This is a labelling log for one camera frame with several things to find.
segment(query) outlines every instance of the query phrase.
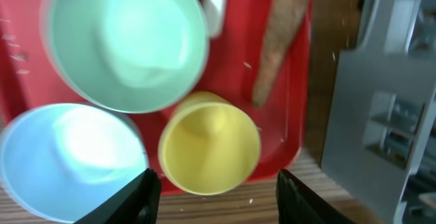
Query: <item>plastic bowl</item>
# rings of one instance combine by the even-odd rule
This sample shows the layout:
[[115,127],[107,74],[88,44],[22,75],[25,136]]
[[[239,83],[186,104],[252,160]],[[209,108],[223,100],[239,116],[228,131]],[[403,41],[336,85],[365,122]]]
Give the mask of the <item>plastic bowl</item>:
[[124,114],[60,103],[29,110],[0,137],[0,179],[29,212],[74,223],[143,173],[148,159]]
[[89,101],[143,113],[177,102],[208,55],[198,0],[46,0],[42,35],[60,76]]
[[190,95],[159,141],[159,162],[180,189],[220,194],[243,183],[260,158],[260,137],[243,111],[209,92]]

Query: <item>cup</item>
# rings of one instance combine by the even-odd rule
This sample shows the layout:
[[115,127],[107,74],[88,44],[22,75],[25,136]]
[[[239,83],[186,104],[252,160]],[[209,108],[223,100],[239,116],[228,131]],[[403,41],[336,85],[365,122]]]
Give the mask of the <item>cup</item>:
[[59,103],[29,110],[0,137],[0,179],[33,214],[81,219],[148,167],[137,129],[124,114]]
[[260,136],[242,110],[209,92],[182,101],[159,141],[159,162],[180,189],[220,194],[244,182],[260,158]]

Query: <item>crumb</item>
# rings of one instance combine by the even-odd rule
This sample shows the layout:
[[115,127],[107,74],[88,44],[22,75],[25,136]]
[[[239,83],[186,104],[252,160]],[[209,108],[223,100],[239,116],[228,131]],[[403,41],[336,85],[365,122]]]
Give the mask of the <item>crumb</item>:
[[11,34],[3,34],[3,37],[1,37],[4,40],[14,40],[16,39],[15,35],[11,35]]
[[11,46],[11,47],[17,47],[17,48],[21,47],[19,44],[13,44],[13,43],[7,43],[7,44],[8,44],[8,46]]
[[17,74],[29,74],[30,71],[29,70],[24,70],[24,69],[19,69],[16,73]]
[[15,61],[26,61],[26,59],[18,54],[11,54],[10,57]]
[[249,69],[251,69],[251,65],[248,64],[248,62],[245,62],[245,61],[244,61],[244,65],[245,65],[245,67],[248,67]]

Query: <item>bowl rim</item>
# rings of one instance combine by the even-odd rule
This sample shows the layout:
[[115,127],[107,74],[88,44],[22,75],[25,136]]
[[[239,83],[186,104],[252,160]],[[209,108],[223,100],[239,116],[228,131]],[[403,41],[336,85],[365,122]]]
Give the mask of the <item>bowl rim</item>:
[[95,110],[99,110],[100,112],[104,112],[106,114],[109,114],[113,116],[115,119],[117,119],[119,122],[121,122],[126,128],[128,128],[133,134],[136,134],[138,136],[138,140],[140,142],[140,147],[142,149],[142,152],[145,154],[144,162],[145,166],[149,167],[149,159],[146,154],[146,150],[141,138],[141,135],[138,134],[136,131],[136,128],[132,128],[129,124],[127,124],[123,119],[117,117],[116,115],[112,114],[110,111],[105,111],[100,108],[96,108],[95,106],[89,106],[86,104],[81,103],[54,103],[54,104],[48,104],[44,106],[40,106],[31,110],[27,110],[26,112],[23,112],[22,114],[18,115],[13,121],[11,121],[8,125],[5,126],[3,131],[0,133],[0,186],[3,187],[6,194],[14,200],[15,203],[17,203],[19,206],[27,210],[28,212],[41,217],[43,219],[49,220],[49,221],[55,221],[58,223],[74,223],[74,221],[67,221],[65,219],[58,219],[55,217],[51,217],[48,214],[44,214],[43,212],[37,210],[37,208],[30,206],[27,201],[25,201],[17,192],[15,191],[14,187],[10,184],[10,181],[5,174],[5,164],[3,162],[4,154],[6,153],[6,150],[8,148],[8,145],[12,143],[11,140],[8,138],[13,134],[13,132],[20,127],[22,123],[24,123],[26,120],[30,119],[32,116],[35,116],[36,114],[39,114],[41,112],[44,112],[46,110],[59,107],[59,106],[70,106],[72,108],[74,107],[90,107]]
[[195,85],[198,83],[200,78],[202,77],[202,74],[204,73],[204,70],[206,69],[206,63],[208,60],[208,53],[210,48],[209,43],[209,36],[208,36],[208,26],[207,26],[207,20],[206,20],[206,14],[203,10],[202,4],[199,0],[193,0],[192,7],[196,9],[196,11],[199,13],[201,21],[203,24],[201,24],[198,27],[201,27],[201,30],[204,32],[204,48],[202,50],[202,61],[201,66],[198,69],[198,72],[194,79],[189,83],[189,85],[186,86],[186,89],[175,95],[172,99],[168,99],[167,102],[161,103],[158,106],[154,107],[148,107],[143,109],[119,109],[119,108],[113,108],[110,106],[107,106],[106,104],[97,101],[96,99],[92,98],[89,94],[82,91],[82,89],[70,78],[68,75],[68,72],[63,68],[61,65],[61,62],[59,60],[59,56],[57,54],[55,43],[52,37],[52,30],[51,25],[53,21],[53,15],[55,11],[53,10],[55,8],[55,5],[57,4],[57,0],[42,0],[41,7],[40,7],[40,38],[42,41],[44,52],[47,54],[48,60],[54,70],[57,72],[59,77],[61,77],[62,81],[64,81],[68,87],[70,87],[75,93],[79,94],[81,97],[85,98],[87,101],[90,101],[98,106],[101,106],[105,109],[109,109],[115,112],[124,112],[129,114],[142,114],[142,113],[149,113],[149,112],[156,112],[162,109],[165,109],[169,106],[172,106],[177,101],[179,101],[181,98],[186,96],[191,90],[195,87]]

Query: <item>light blue bowl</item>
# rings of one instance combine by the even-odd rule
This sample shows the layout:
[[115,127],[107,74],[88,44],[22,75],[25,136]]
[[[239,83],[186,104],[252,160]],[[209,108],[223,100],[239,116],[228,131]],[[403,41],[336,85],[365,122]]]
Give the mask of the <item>light blue bowl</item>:
[[1,183],[29,212],[76,222],[148,167],[132,125],[124,114],[80,104],[29,110],[1,134]]
[[198,0],[49,0],[42,28],[59,74],[89,101],[154,112],[197,83],[208,55]]

